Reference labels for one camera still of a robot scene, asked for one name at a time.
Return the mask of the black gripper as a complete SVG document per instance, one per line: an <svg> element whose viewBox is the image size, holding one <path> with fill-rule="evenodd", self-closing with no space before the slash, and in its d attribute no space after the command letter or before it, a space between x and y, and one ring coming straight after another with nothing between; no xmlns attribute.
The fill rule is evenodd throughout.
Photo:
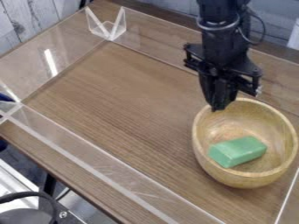
<svg viewBox="0 0 299 224"><path fill-rule="evenodd" d="M257 95L261 71L248 57L249 23L198 23L201 43L186 43L184 65L198 73L200 88L212 111L224 110L237 92Z"/></svg>

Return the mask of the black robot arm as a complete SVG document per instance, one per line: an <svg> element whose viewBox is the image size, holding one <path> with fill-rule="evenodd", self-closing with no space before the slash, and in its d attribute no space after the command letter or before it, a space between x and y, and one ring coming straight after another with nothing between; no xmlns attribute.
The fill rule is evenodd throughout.
<svg viewBox="0 0 299 224"><path fill-rule="evenodd" d="M250 0L196 0L200 15L201 42L182 46L184 65L197 72L200 89L212 111L222 110L236 100L237 93L257 95L261 69L248 57Z"/></svg>

